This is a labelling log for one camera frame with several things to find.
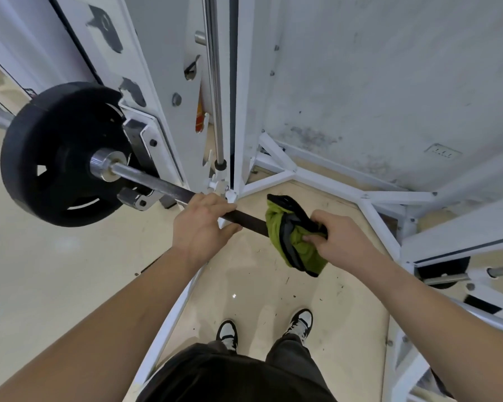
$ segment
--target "green and black cloth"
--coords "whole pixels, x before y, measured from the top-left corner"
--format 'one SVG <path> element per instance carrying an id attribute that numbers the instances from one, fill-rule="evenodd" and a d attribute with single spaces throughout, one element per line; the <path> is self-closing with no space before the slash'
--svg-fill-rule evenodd
<path id="1" fill-rule="evenodd" d="M 289 267 L 318 277 L 327 261 L 312 243 L 305 242 L 305 235 L 328 238 L 325 226 L 315 223 L 290 196 L 267 195 L 266 214 L 268 236 Z"/>

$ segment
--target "shoe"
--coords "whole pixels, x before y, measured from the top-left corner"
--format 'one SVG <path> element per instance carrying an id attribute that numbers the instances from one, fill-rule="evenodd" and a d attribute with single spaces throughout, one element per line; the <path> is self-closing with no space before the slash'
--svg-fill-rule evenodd
<path id="1" fill-rule="evenodd" d="M 236 353 L 236 348 L 239 344 L 239 336 L 236 333 L 236 326 L 232 320 L 224 320 L 220 324 L 216 340 L 221 341 L 229 351 Z"/>
<path id="2" fill-rule="evenodd" d="M 313 314 L 309 309 L 302 309 L 297 311 L 292 317 L 291 324 L 289 325 L 285 334 L 296 334 L 303 344 L 303 342 L 307 339 L 307 336 L 311 332 L 312 327 Z"/>

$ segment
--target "bolt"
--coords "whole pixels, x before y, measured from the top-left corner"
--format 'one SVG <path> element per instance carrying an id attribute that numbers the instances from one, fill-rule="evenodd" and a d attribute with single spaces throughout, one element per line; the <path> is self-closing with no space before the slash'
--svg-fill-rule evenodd
<path id="1" fill-rule="evenodd" d="M 172 106 L 173 107 L 178 107 L 182 103 L 182 97 L 179 93 L 174 93 L 172 97 Z"/>

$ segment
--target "person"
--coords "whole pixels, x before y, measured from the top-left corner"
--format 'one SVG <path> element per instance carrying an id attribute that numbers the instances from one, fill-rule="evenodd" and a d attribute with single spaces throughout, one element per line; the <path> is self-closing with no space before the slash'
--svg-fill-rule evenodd
<path id="1" fill-rule="evenodd" d="M 175 217 L 172 247 L 1 385 L 0 402 L 121 401 L 181 291 L 242 229 L 218 227 L 234 209 L 217 195 L 195 195 Z M 458 401 L 503 402 L 503 333 L 381 254 L 349 217 L 316 210 L 312 219 L 328 239 L 307 240 L 373 291 Z M 236 328 L 224 322 L 218 340 L 168 360 L 138 401 L 333 401 L 302 345 L 312 325 L 309 310 L 298 312 L 263 362 L 236 354 Z"/>

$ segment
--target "wall socket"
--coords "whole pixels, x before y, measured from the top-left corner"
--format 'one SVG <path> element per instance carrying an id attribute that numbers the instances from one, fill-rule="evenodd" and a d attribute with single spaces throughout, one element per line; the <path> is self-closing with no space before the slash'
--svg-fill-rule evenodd
<path id="1" fill-rule="evenodd" d="M 425 153 L 430 155 L 439 155 L 442 158 L 453 160 L 458 158 L 462 153 L 453 148 L 448 148 L 440 143 L 435 143 L 425 150 Z"/>

